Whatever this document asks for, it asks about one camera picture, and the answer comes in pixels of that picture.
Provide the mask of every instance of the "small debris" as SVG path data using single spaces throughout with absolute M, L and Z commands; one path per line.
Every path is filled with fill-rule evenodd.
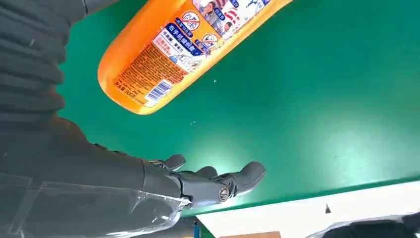
M 32 38 L 31 42 L 29 42 L 29 47 L 32 47 L 35 43 L 35 38 Z
M 326 204 L 325 213 L 326 214 L 330 214 L 331 213 L 331 209 L 329 209 L 328 204 Z

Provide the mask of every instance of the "orange plastic bottle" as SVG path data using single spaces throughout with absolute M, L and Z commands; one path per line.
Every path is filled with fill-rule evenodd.
M 122 107 L 150 114 L 291 0 L 149 0 L 104 54 L 98 78 Z

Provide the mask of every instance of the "black object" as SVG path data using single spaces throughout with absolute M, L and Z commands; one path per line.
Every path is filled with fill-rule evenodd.
M 63 82 L 58 64 L 70 27 L 113 2 L 0 0 L 0 237 L 159 230 L 156 224 L 179 218 L 169 217 L 179 212 L 177 202 L 219 204 L 265 175 L 257 162 L 215 177 L 209 168 L 177 173 L 182 156 L 150 163 L 111 152 L 57 116 L 64 107 L 55 91 Z
M 412 229 L 396 221 L 354 222 L 327 231 L 322 238 L 416 238 Z

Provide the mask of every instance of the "green surface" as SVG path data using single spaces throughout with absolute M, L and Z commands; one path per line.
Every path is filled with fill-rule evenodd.
M 420 1 L 296 0 L 139 116 L 102 92 L 96 70 L 144 2 L 123 0 L 74 27 L 61 115 L 111 149 L 182 153 L 188 170 L 265 164 L 252 193 L 185 215 L 420 179 Z

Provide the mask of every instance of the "barcode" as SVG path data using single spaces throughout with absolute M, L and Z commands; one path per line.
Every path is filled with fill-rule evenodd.
M 172 83 L 168 80 L 162 80 L 156 87 L 154 87 L 146 96 L 145 99 L 150 103 L 157 103 L 172 89 Z

